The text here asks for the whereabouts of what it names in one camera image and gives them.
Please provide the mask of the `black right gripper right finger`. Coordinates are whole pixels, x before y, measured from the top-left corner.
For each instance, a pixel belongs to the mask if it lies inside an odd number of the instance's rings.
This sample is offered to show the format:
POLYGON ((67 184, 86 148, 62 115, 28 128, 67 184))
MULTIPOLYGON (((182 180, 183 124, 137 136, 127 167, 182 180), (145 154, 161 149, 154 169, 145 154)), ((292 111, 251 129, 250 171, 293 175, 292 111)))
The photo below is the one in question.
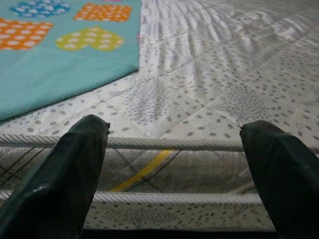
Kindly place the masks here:
POLYGON ((256 190, 283 239, 319 237, 319 159, 297 137, 258 120, 240 137, 256 190))

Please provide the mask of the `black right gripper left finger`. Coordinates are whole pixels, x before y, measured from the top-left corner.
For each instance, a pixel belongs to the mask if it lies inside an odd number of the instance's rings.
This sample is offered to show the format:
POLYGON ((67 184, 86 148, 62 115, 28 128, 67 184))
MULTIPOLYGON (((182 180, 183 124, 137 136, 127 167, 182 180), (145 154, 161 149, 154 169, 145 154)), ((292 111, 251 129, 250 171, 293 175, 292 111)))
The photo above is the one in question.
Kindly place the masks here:
POLYGON ((88 115, 65 133, 0 208, 3 239, 77 239, 97 189, 110 124, 88 115))

